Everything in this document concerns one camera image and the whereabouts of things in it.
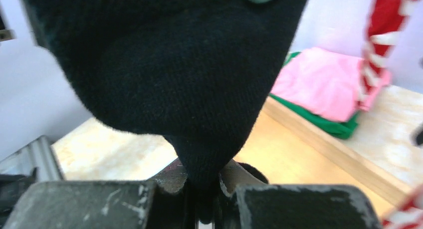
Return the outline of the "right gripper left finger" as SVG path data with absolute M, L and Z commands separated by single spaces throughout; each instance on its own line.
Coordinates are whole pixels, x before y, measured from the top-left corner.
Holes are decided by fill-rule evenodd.
M 179 160 L 145 181 L 51 181 L 31 185 L 6 229 L 195 229 Z

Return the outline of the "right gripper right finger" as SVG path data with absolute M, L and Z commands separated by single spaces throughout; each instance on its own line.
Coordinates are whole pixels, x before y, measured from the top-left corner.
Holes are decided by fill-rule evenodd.
M 234 160 L 219 174 L 215 229 L 380 229 L 369 198 L 345 184 L 265 184 Z

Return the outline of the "black sock front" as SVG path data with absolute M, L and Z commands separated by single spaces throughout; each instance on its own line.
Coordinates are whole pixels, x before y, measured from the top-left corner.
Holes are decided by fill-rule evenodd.
M 163 136 L 208 189 L 245 144 L 308 0 L 22 0 L 95 118 Z

